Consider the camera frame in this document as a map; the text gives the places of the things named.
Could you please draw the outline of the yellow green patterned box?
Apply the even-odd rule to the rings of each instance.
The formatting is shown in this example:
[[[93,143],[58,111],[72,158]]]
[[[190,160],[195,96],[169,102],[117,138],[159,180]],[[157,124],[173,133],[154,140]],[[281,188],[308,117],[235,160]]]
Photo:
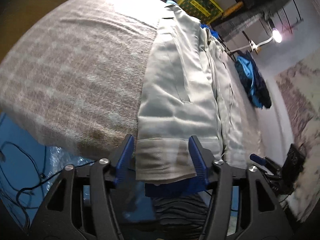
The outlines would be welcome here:
[[[179,0],[178,5],[204,24],[211,24],[223,15],[223,10],[215,0]]]

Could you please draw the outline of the grey plaid blanket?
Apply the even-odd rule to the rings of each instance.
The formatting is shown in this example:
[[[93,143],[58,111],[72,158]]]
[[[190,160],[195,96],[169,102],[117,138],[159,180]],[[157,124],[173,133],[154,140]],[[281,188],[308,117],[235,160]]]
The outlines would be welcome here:
[[[1,109],[39,143],[97,159],[138,133],[138,110],[161,20],[160,0],[68,0],[1,62]]]

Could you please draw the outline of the landscape painting wall scroll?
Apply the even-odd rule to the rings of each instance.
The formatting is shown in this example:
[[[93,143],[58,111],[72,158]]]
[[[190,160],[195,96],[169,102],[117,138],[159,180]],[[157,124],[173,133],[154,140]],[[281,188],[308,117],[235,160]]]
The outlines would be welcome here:
[[[294,143],[305,154],[289,207],[301,222],[319,201],[319,50],[275,76],[289,116]]]

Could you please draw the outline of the white and blue work jacket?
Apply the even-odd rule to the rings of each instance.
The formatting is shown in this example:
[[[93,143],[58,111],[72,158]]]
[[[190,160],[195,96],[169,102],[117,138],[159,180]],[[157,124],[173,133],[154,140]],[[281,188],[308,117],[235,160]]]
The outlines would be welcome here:
[[[246,167],[239,99],[222,54],[198,19],[176,4],[164,7],[138,111],[136,178],[147,196],[204,190],[189,154],[191,136],[216,159]]]

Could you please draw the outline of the blue floor mat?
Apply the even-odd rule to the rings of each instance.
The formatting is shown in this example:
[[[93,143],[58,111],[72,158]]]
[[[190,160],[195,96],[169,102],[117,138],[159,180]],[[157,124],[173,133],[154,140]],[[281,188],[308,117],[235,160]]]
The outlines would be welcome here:
[[[91,163],[90,159],[59,147],[39,144],[6,114],[1,114],[1,200],[20,227],[24,226],[25,214],[33,222],[57,173],[65,165]],[[191,238],[200,232],[212,196],[213,191],[209,190],[187,197],[148,198],[144,184],[135,181],[135,171],[129,168],[126,181],[112,191],[112,202],[126,239],[131,238],[128,230],[135,226],[141,226],[144,233],[135,232],[132,239],[149,239],[152,226],[158,232],[182,232]]]

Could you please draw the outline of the teal and navy folded clothes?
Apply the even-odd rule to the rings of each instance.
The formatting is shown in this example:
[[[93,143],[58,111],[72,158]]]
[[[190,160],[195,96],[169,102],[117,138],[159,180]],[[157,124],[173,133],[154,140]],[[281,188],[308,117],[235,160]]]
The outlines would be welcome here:
[[[250,52],[245,51],[243,53],[238,50],[237,54],[235,69],[249,101],[256,108],[271,108],[272,101],[265,80],[260,74]]]

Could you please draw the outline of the black metal clothes rack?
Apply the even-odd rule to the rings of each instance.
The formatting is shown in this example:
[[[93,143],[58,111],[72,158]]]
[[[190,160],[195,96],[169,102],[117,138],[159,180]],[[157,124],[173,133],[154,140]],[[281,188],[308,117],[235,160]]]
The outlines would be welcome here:
[[[178,0],[178,5],[190,16],[198,18],[202,27],[212,29],[213,35],[229,41],[253,23],[260,21],[271,31],[271,17],[277,14],[290,0],[235,0],[223,10],[216,0]]]

